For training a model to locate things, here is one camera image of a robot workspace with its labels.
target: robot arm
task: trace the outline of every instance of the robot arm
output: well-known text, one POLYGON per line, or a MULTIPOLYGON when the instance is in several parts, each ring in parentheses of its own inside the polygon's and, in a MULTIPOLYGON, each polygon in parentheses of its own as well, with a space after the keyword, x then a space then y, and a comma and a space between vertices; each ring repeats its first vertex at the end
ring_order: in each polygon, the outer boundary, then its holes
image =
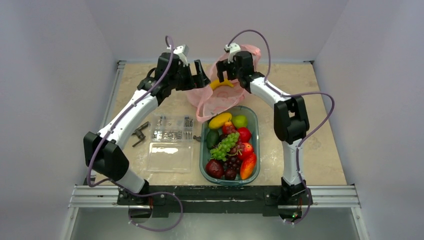
POLYGON ((140 82, 131 100, 121 112, 97 134, 88 132, 84 136, 84 154, 87 166, 90 165, 95 149, 103 141, 95 156, 92 169, 133 193, 146 194, 149 192, 149 183, 130 169, 129 161, 122 149, 124 149, 137 126, 171 94, 173 89, 185 91, 204 88, 210 83, 202 69, 200 60, 194 61, 197 74, 192 75, 190 64, 187 62, 187 52, 188 47, 186 45, 176 47, 173 50, 171 60, 169 52, 162 53, 158 59, 157 67, 150 70, 148 76, 140 82), (170 68, 160 84, 141 101, 136 102, 155 85, 163 75, 169 61, 171 61, 170 68))
POLYGON ((289 199, 304 192, 302 146, 296 158, 298 144, 310 127, 304 99, 301 96, 285 97, 289 94, 266 82, 265 76, 255 71, 252 54, 242 51, 238 44, 231 43, 224 50, 228 53, 228 59, 216 64, 219 81, 224 81, 226 72, 229 80, 238 79, 242 88, 264 100, 274 110, 274 132, 282 143, 284 156, 282 197, 289 199))

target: black tool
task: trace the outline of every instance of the black tool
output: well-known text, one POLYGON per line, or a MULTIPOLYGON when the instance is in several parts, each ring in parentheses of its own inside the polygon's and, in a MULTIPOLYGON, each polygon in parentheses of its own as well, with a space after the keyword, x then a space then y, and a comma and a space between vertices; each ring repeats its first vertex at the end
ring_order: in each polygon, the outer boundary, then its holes
POLYGON ((193 136, 193 139, 196 140, 196 141, 198 141, 198 142, 200 142, 202 140, 202 137, 201 136, 194 135, 193 136))
POLYGON ((136 135, 137 138, 139 139, 136 143, 134 143, 132 145, 132 147, 134 148, 135 146, 137 146, 139 143, 143 142, 144 139, 146 138, 146 136, 142 133, 142 130, 147 128, 149 126, 149 122, 145 122, 143 123, 143 125, 137 127, 137 129, 135 129, 135 131, 132 133, 132 135, 136 135))

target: grape bunch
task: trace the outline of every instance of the grape bunch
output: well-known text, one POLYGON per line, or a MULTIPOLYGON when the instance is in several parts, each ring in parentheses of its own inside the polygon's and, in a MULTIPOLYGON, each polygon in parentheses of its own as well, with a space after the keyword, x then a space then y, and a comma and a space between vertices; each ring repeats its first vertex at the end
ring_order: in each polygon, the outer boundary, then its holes
POLYGON ((240 139, 237 139, 237 141, 235 142, 235 146, 233 146, 229 150, 228 154, 230 156, 237 155, 238 153, 240 153, 242 151, 242 149, 243 149, 242 141, 240 139))
POLYGON ((240 134, 238 132, 228 134, 228 136, 224 138, 217 147, 210 150, 210 154, 212 155, 211 159, 226 162, 226 156, 232 148, 236 147, 239 136, 240 134))
POLYGON ((242 167, 242 162, 240 159, 238 159, 236 156, 230 156, 228 158, 228 161, 224 162, 224 168, 230 168, 237 171, 237 173, 240 173, 240 168, 242 167))

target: teal plastic tray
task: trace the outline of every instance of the teal plastic tray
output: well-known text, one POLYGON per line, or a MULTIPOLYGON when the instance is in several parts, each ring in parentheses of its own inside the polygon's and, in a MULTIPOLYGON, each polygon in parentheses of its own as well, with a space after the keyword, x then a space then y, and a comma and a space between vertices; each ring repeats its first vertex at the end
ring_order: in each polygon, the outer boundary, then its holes
POLYGON ((245 180, 242 180, 239 174, 237 174, 237 177, 235 178, 235 180, 225 180, 224 177, 222 177, 222 179, 217 179, 217 178, 209 176, 205 171, 206 164, 208 164, 211 158, 209 149, 206 147, 206 135, 208 134, 208 131, 209 131, 209 127, 208 127, 209 121, 206 121, 201 126, 200 164, 199 164, 200 172, 204 178, 206 178, 209 182, 214 184, 219 184, 224 186, 241 186, 241 185, 249 184, 256 179, 256 177, 259 174, 259 170, 261 169, 261 161, 260 161, 260 154, 259 154, 258 117, 250 108, 245 106, 232 107, 231 109, 225 111, 225 113, 231 113, 233 116, 245 115, 247 117, 247 128, 250 130, 252 134, 252 137, 249 143, 252 144, 254 148, 254 153, 257 156, 256 166, 253 169, 252 175, 245 180))

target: black mounting plate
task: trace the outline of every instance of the black mounting plate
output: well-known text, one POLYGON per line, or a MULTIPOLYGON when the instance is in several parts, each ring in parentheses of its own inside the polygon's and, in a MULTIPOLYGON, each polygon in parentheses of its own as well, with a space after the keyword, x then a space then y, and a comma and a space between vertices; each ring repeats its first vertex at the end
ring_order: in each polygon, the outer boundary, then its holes
MULTIPOLYGON (((281 197, 281 186, 221 186, 196 185, 172 186, 151 185, 149 192, 169 192, 175 194, 181 201, 184 213, 205 214, 262 214, 264 217, 291 215, 299 209, 279 209, 279 206, 298 206, 300 202, 308 202, 304 191, 288 200, 281 197)), ((120 190, 118 205, 148 205, 149 199, 133 197, 120 190)), ((170 195, 155 195, 152 197, 152 217, 167 218, 169 213, 179 213, 180 205, 170 195)))

